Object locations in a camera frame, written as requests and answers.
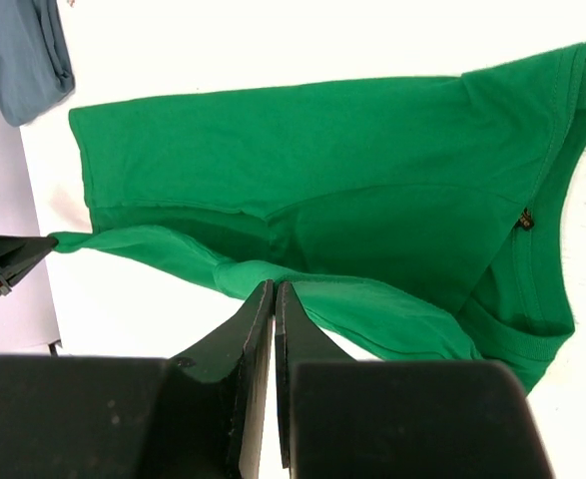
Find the white backdrop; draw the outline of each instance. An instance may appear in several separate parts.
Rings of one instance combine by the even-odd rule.
[[[0,235],[39,234],[20,131],[0,115]],[[0,352],[59,338],[45,264],[0,297]]]

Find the white table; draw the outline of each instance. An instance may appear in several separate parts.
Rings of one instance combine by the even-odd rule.
[[[586,40],[583,2],[578,11],[545,1],[507,2],[497,11],[490,2],[470,0],[410,7],[390,2],[394,9],[343,0],[77,0],[74,8],[59,3],[77,90],[22,128],[43,234],[90,230],[70,108],[322,80],[456,74]],[[572,478],[586,475],[586,154],[562,229],[577,332],[530,403],[557,477]],[[170,356],[239,306],[95,251],[52,254],[47,261],[62,341],[72,354]],[[369,357],[357,348],[348,352]],[[272,394],[268,402],[263,457],[269,459],[263,460],[262,476],[286,477],[279,469]]]

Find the green t-shirt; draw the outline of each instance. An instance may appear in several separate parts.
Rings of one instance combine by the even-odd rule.
[[[527,389],[574,331],[559,227],[586,145],[586,43],[460,77],[147,98],[70,123],[94,233],[56,234],[57,251],[238,298],[290,280],[313,321],[381,358],[500,359]]]

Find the gray fabric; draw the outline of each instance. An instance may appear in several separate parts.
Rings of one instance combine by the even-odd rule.
[[[0,0],[0,112],[14,127],[75,87],[56,0]]]

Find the t-shirt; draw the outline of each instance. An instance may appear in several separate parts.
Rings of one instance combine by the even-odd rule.
[[[574,331],[563,202],[586,43],[457,77],[71,111],[94,232],[56,234],[237,298],[288,280],[387,360],[499,359],[527,389]]]

